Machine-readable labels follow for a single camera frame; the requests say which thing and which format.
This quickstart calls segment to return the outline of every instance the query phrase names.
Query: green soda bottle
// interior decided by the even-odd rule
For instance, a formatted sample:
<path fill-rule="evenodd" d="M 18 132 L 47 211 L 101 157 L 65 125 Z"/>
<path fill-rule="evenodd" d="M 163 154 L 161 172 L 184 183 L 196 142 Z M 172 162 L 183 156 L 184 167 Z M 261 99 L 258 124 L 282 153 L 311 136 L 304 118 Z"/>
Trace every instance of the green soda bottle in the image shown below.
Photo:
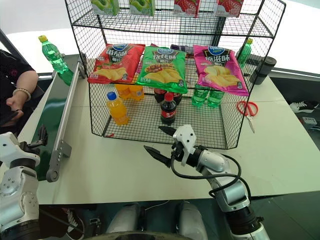
<path fill-rule="evenodd" d="M 62 59 L 58 48 L 49 42 L 45 35 L 41 35 L 38 38 L 42 43 L 42 53 L 52 64 L 53 69 L 58 73 L 59 77 L 65 82 L 65 84 L 70 86 L 74 73 Z"/>
<path fill-rule="evenodd" d="M 252 38 L 249 38 L 244 45 L 243 51 L 240 56 L 238 56 L 238 63 L 241 69 L 244 68 L 246 61 L 251 54 L 251 44 L 253 43 Z"/>
<path fill-rule="evenodd" d="M 222 98 L 224 97 L 225 92 L 219 90 L 211 90 L 208 97 L 208 106 L 211 108 L 219 107 Z"/>
<path fill-rule="evenodd" d="M 205 103 L 208 92 L 209 90 L 207 87 L 196 84 L 191 98 L 192 105 L 196 107 L 202 106 Z"/>

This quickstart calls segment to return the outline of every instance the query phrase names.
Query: pink chip bag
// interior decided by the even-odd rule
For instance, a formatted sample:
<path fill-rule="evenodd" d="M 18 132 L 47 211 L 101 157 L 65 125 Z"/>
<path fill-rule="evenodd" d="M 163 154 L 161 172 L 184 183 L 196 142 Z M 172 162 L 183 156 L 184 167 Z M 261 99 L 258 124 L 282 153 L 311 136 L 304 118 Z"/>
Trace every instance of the pink chip bag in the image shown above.
<path fill-rule="evenodd" d="M 193 45 L 198 84 L 239 96 L 249 96 L 235 52 L 218 46 Z"/>

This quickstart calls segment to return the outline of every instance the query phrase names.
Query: red chip bag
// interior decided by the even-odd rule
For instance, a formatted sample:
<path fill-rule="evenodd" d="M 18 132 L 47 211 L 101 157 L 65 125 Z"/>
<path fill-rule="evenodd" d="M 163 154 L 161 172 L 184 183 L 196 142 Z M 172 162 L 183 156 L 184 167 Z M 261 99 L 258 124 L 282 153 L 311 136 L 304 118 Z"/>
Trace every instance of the red chip bag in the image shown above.
<path fill-rule="evenodd" d="M 91 84 L 131 83 L 144 50 L 144 44 L 107 44 L 95 60 L 88 82 Z"/>

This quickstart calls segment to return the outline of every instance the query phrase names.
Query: wire mesh basket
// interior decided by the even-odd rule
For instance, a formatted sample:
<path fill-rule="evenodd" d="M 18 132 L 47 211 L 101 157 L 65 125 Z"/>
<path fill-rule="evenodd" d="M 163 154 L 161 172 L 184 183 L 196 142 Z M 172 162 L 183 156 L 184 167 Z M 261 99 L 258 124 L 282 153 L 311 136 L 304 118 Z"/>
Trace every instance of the wire mesh basket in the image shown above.
<path fill-rule="evenodd" d="M 159 47 L 184 45 L 219 46 L 238 53 L 244 49 L 248 38 L 253 39 L 251 55 L 242 73 L 251 93 L 254 81 L 252 74 L 265 60 L 276 37 L 286 4 L 281 0 L 244 0 L 239 17 L 217 17 L 217 3 L 202 0 L 198 18 L 174 15 L 173 0 L 156 0 L 154 16 L 132 15 L 129 0 L 119 0 L 120 12 L 116 16 L 97 15 L 89 0 L 65 0 L 74 38 L 89 75 L 95 58 L 106 44 L 155 44 Z M 188 93 L 184 94 L 177 108 L 176 128 L 191 124 L 197 135 L 197 145 L 215 149 L 236 148 L 244 116 L 237 111 L 239 101 L 248 101 L 248 96 L 225 93 L 220 107 L 211 108 L 191 105 L 191 97 L 198 81 L 195 60 L 186 59 L 185 78 Z M 161 130 L 161 109 L 153 89 L 144 87 L 141 101 L 124 101 L 130 122 L 118 126 L 106 107 L 107 93 L 116 92 L 114 84 L 89 83 L 91 131 L 107 138 L 172 144 L 172 138 Z"/>

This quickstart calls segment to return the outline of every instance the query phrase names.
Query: yellow bottle cap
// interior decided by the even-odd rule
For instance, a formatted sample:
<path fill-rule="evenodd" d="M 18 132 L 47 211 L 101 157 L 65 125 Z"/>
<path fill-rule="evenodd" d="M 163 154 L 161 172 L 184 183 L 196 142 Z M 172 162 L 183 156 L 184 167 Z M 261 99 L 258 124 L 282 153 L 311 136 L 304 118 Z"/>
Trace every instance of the yellow bottle cap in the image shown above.
<path fill-rule="evenodd" d="M 39 36 L 38 39 L 39 39 L 40 42 L 42 42 L 42 43 L 48 41 L 48 38 L 47 38 L 45 35 Z"/>

